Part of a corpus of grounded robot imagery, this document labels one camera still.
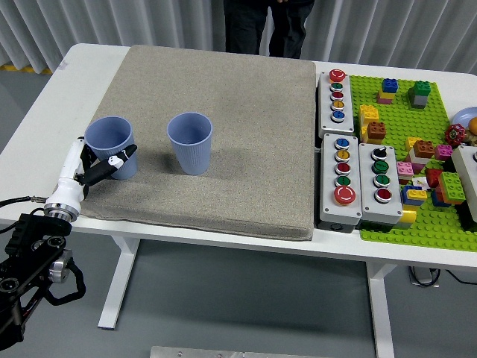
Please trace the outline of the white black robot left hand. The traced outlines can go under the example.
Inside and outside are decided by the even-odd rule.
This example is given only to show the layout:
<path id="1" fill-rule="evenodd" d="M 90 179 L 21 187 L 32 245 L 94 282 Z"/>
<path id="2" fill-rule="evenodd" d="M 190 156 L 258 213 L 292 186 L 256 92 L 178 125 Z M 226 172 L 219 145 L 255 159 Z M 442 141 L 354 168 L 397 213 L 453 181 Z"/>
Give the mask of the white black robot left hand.
<path id="1" fill-rule="evenodd" d="M 94 163 L 96 156 L 83 137 L 77 138 L 66 157 L 57 187 L 46 200 L 47 216 L 65 216 L 73 222 L 80 214 L 80 203 L 87 196 L 87 189 L 126 166 L 137 146 L 130 144 L 119 152 Z"/>

